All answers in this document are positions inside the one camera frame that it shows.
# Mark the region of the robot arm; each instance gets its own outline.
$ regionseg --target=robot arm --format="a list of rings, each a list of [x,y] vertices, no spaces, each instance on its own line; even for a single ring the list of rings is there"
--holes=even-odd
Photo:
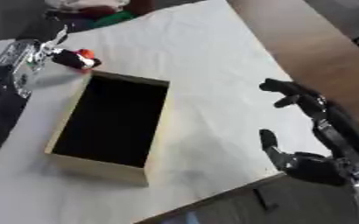
[[[263,150],[276,168],[309,182],[350,185],[359,207],[359,124],[338,104],[297,83],[267,79],[260,88],[285,96],[274,104],[277,108],[297,104],[312,120],[315,137],[332,152],[332,157],[306,152],[284,153],[278,149],[274,133],[262,129]]]
[[[48,59],[76,69],[99,66],[100,60],[82,52],[58,49],[67,39],[67,25],[55,17],[32,24],[0,54],[0,148],[21,116],[31,86]]]

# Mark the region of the red object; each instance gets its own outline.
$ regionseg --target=red object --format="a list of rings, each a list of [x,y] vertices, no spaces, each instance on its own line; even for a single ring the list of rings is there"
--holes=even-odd
[[[94,58],[94,52],[88,49],[80,49],[79,51],[77,51],[77,53],[89,60]]]

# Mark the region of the open box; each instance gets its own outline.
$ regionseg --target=open box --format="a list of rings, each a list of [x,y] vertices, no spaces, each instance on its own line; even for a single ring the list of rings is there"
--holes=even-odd
[[[93,72],[45,153],[61,167],[147,185],[145,167],[169,82]]]

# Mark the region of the white paper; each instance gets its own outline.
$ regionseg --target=white paper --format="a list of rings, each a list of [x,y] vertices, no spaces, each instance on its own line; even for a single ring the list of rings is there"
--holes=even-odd
[[[260,129],[276,132],[284,151],[327,155],[298,108],[273,108],[281,95],[258,88],[290,78],[224,0],[74,34],[65,45],[93,50],[100,70],[171,82],[150,186],[69,174],[47,160],[43,149],[81,81],[49,63],[0,150],[0,223],[132,223],[270,177],[278,172]]]

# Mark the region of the floor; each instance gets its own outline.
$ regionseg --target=floor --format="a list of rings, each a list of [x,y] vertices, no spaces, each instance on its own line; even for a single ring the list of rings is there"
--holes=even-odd
[[[44,0],[0,0],[0,39],[14,38],[45,9]]]
[[[359,0],[305,0],[351,39],[359,36]]]

